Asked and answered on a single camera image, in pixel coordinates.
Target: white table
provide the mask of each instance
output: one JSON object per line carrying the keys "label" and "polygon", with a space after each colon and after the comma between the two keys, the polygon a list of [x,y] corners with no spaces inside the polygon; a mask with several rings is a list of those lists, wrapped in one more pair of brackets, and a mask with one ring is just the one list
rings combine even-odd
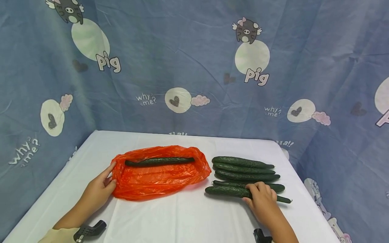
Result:
{"label": "white table", "polygon": [[[277,174],[281,175],[277,183],[286,187],[281,196],[293,200],[290,205],[280,204],[280,207],[300,243],[339,242],[281,148],[273,141],[95,131],[4,243],[37,242],[117,154],[168,145],[199,148],[211,167],[215,156],[236,156],[274,164]],[[204,195],[204,189],[215,179],[212,171],[203,182],[150,201],[112,198],[90,219],[93,225],[100,219],[108,224],[93,242],[255,243],[253,230],[260,225],[240,199]]]}

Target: green cucumber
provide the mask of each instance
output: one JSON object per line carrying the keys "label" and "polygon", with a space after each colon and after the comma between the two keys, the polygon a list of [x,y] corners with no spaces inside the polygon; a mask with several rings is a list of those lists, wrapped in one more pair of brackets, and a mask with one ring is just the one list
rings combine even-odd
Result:
{"label": "green cucumber", "polygon": [[245,167],[240,167],[240,166],[225,164],[220,162],[215,162],[214,168],[217,170],[225,170],[225,171],[244,173],[244,174],[275,174],[275,171],[269,169],[245,168]]}
{"label": "green cucumber", "polygon": [[[249,189],[244,189],[241,187],[232,187],[232,186],[215,186],[215,187],[207,187],[205,192],[211,195],[219,195],[219,196],[231,196],[236,198],[251,198],[252,194]],[[292,201],[288,198],[277,196],[277,201],[282,203],[291,203]]]}
{"label": "green cucumber", "polygon": [[278,180],[281,176],[274,174],[242,174],[242,173],[234,173],[234,172],[228,172],[225,170],[215,170],[215,175],[218,176],[221,179],[227,179],[227,180],[237,180],[237,181],[243,181],[243,182],[272,182],[275,180]]}
{"label": "green cucumber", "polygon": [[132,162],[129,160],[125,161],[125,165],[131,167],[149,167],[149,166],[161,166],[167,164],[186,164],[191,163],[194,158],[182,158],[182,157],[161,157],[161,158],[151,158],[145,159],[139,162]]}
{"label": "green cucumber", "polygon": [[212,159],[212,163],[220,162],[225,164],[232,164],[237,165],[241,167],[247,167],[247,168],[261,168],[261,169],[273,169],[274,165],[272,164],[265,164],[261,161],[255,161],[255,160],[249,160],[249,159],[243,159],[238,157],[230,157],[230,156],[217,156]]}
{"label": "green cucumber", "polygon": [[[246,188],[245,183],[238,183],[238,182],[221,182],[218,180],[212,181],[213,185],[218,186],[218,185],[228,185],[232,187],[240,187],[240,188]],[[270,186],[271,189],[273,189],[276,193],[283,192],[285,190],[285,186],[281,184],[273,184],[273,183],[266,183],[267,185]]]}

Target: blue fabric backdrop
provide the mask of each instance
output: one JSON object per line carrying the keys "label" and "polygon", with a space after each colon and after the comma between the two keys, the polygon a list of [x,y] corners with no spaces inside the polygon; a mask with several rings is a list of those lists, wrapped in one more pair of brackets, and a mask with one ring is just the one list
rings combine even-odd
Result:
{"label": "blue fabric backdrop", "polygon": [[277,141],[341,242],[389,230],[386,0],[0,8],[0,241],[94,129]]}

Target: pink bow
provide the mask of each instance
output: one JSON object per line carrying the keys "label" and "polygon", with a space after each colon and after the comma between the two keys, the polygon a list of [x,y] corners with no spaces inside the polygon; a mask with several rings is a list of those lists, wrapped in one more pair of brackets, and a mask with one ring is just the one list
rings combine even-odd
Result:
{"label": "pink bow", "polygon": [[246,18],[243,17],[241,20],[238,20],[238,25],[243,26],[243,23],[246,22]]}

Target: beige sleeve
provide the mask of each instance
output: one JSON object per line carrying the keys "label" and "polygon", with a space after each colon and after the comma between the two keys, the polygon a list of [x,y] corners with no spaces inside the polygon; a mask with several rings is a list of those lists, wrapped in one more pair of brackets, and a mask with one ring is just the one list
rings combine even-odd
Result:
{"label": "beige sleeve", "polygon": [[38,243],[75,243],[73,236],[79,229],[50,229]]}

